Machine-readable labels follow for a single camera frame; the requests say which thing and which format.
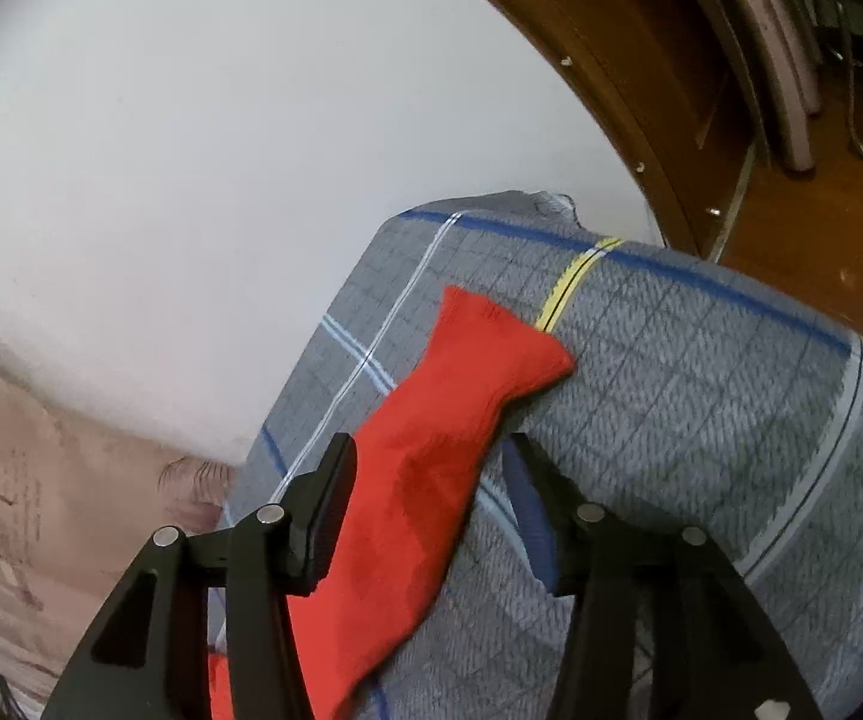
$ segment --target blue stripe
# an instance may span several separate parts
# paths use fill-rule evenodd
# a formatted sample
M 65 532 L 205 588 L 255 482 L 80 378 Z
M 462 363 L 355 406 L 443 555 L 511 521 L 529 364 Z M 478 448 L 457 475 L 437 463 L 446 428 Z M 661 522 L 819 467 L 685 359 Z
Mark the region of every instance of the blue stripe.
M 649 271 L 656 275 L 665 276 L 665 278 L 676 281 L 679 284 L 694 287 L 707 295 L 712 295 L 713 298 L 727 300 L 737 306 L 749 309 L 762 317 L 773 319 L 776 322 L 787 325 L 793 330 L 798 330 L 799 333 L 811 336 L 817 341 L 827 344 L 827 346 L 841 352 L 843 355 L 851 354 L 851 345 L 846 341 L 843 341 L 841 338 L 822 330 L 822 328 L 812 324 L 811 322 L 805 322 L 804 319 L 793 317 L 791 314 L 786 314 L 781 309 L 777 309 L 758 298 L 752 298 L 751 295 L 739 292 L 733 287 L 727 287 L 724 284 L 720 284 L 715 279 L 711 279 L 708 276 L 697 274 L 694 271 L 686 271 L 684 268 L 677 268 L 673 265 L 660 263 L 651 259 L 651 257 L 644 257 L 641 254 L 632 254 L 628 251 L 612 250 L 608 256 L 616 262 L 627 265 L 630 268 L 637 268 L 642 271 Z
M 268 432 L 268 428 L 265 426 L 265 423 L 262 423 L 262 438 L 265 440 L 265 449 L 268 450 L 268 454 L 271 455 L 271 459 L 275 464 L 275 470 L 284 476 L 286 472 L 289 470 L 289 466 L 284 464 L 284 458 L 281 456 L 281 449 L 278 448 L 278 445 L 275 443 L 275 438 L 272 437 L 270 432 Z
M 447 220 L 448 218 L 447 215 L 436 211 L 406 211 L 404 214 L 400 214 L 399 217 L 420 218 L 421 220 L 435 221 L 435 223 L 440 223 L 440 221 Z M 542 242 L 542 244 L 552 245 L 553 247 L 569 251 L 586 251 L 590 245 L 594 245 L 579 238 L 569 238 L 564 235 L 558 235 L 558 233 L 536 230 L 519 224 L 510 224 L 506 221 L 485 220 L 484 218 L 472 217 L 467 214 L 462 215 L 457 220 L 456 225 L 469 229 L 487 230 L 505 238 Z M 822 328 L 811 322 L 805 322 L 804 319 L 793 317 L 791 314 L 787 314 L 781 309 L 775 308 L 758 298 L 752 298 L 751 295 L 742 293 L 740 290 L 720 284 L 708 276 L 697 274 L 694 271 L 689 271 L 689 269 L 680 268 L 680 266 L 660 263 L 651 257 L 633 254 L 620 248 L 609 252 L 608 257 L 629 268 L 639 269 L 639 271 L 649 271 L 653 274 L 664 276 L 679 284 L 701 290 L 707 293 L 707 295 L 712 295 L 714 298 L 727 300 L 762 317 L 773 319 L 775 322 L 780 322 L 785 326 L 793 328 L 793 330 L 825 343 L 830 348 L 840 352 L 841 355 L 851 354 L 851 346 L 847 341 L 843 341 L 832 333 L 822 330 Z
M 320 324 L 322 328 L 324 328 L 325 332 L 338 342 L 338 345 L 341 346 L 341 348 L 348 352 L 353 358 L 358 360 L 358 362 L 362 366 L 362 370 L 364 370 L 364 372 L 368 374 L 368 378 L 371 379 L 372 384 L 375 385 L 375 389 L 377 389 L 377 391 L 380 391 L 382 395 L 387 395 L 391 391 L 391 388 L 390 386 L 385 384 L 385 380 L 380 377 L 379 373 L 377 373 L 377 370 L 375 370 L 375 368 L 370 365 L 370 361 L 363 354 L 361 354 L 358 349 L 354 348 L 351 343 L 345 341 L 345 338 L 342 338 L 341 333 L 338 333 L 338 331 L 335 330 L 334 327 L 332 327 L 332 324 L 330 324 L 329 322 L 325 322 L 325 319 L 322 319 Z
M 388 711 L 388 697 L 385 695 L 385 688 L 382 688 L 377 674 L 372 674 L 368 678 L 368 682 L 371 686 L 372 700 L 375 702 L 379 720 L 391 720 L 391 712 Z
M 447 220 L 448 215 L 440 214 L 436 211 L 406 211 L 399 214 L 399 218 L 423 218 L 423 220 L 434 221 L 441 223 L 442 220 Z M 589 247 L 595 244 L 590 241 L 579 241 L 577 238 L 566 238 L 564 235 L 547 232 L 546 230 L 536 230 L 533 227 L 523 227 L 519 224 L 508 224 L 505 221 L 494 221 L 489 218 L 469 217 L 462 215 L 457 220 L 456 225 L 459 227 L 467 227 L 470 230 L 486 230 L 493 232 L 505 238 L 518 238 L 523 241 L 537 241 L 540 244 L 548 244 L 550 247 L 567 248 L 571 251 L 587 251 Z

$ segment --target chair leg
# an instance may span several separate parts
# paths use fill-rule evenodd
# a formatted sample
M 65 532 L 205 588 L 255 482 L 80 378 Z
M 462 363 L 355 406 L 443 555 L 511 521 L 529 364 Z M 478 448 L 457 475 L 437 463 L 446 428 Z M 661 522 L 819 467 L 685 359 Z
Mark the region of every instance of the chair leg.
M 848 26 L 848 15 L 841 4 L 841 0 L 835 0 L 835 9 L 838 14 L 838 29 L 841 30 L 841 50 L 846 63 L 846 78 L 848 83 L 848 108 L 846 117 L 848 120 L 848 134 L 851 136 L 852 146 L 863 159 L 863 143 L 855 128 L 855 57 L 852 53 L 851 29 Z

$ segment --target red sock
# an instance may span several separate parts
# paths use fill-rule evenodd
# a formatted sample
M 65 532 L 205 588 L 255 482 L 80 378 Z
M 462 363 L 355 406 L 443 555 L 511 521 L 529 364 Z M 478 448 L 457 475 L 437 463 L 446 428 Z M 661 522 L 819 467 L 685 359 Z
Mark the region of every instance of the red sock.
M 552 336 L 445 289 L 421 362 L 355 435 L 358 477 L 327 578 L 289 598 L 316 720 L 347 715 L 438 595 L 502 407 L 572 366 Z
M 221 653 L 208 654 L 208 691 L 212 695 L 212 720 L 235 720 L 228 659 Z

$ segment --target gray blanket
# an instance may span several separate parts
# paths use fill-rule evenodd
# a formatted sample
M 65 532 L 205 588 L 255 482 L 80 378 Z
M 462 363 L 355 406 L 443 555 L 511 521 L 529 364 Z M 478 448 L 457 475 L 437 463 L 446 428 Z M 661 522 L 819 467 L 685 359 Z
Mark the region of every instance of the gray blanket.
M 863 339 L 727 269 L 632 242 L 595 255 L 602 240 L 548 194 L 388 220 L 262 425 L 226 522 L 277 500 L 409 375 L 444 285 L 535 322 L 566 269 L 592 259 L 553 328 L 576 372 L 507 413 L 502 434 L 528 432 L 631 522 L 703 523 L 825 715 L 845 717 L 863 699 Z M 209 620 L 219 643 L 221 600 Z M 541 718 L 570 612 L 531 575 L 493 451 L 435 606 L 362 686 L 358 716 Z M 633 712 L 649 646 L 643 625 Z

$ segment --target yellow stripe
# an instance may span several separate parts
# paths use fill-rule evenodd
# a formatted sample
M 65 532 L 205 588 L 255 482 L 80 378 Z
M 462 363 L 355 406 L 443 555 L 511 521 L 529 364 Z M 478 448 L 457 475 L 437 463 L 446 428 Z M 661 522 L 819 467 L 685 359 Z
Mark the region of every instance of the yellow stripe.
M 555 324 L 558 324 L 558 319 L 564 313 L 568 301 L 571 300 L 572 294 L 582 283 L 582 279 L 588 274 L 588 271 L 591 271 L 592 266 L 598 260 L 601 260 L 609 251 L 619 245 L 622 245 L 621 238 L 603 238 L 596 244 L 595 248 L 590 248 L 590 250 L 584 251 L 574 258 L 565 269 L 564 274 L 561 274 L 558 281 L 555 282 L 552 292 L 538 314 L 535 327 L 546 333 L 555 330 Z

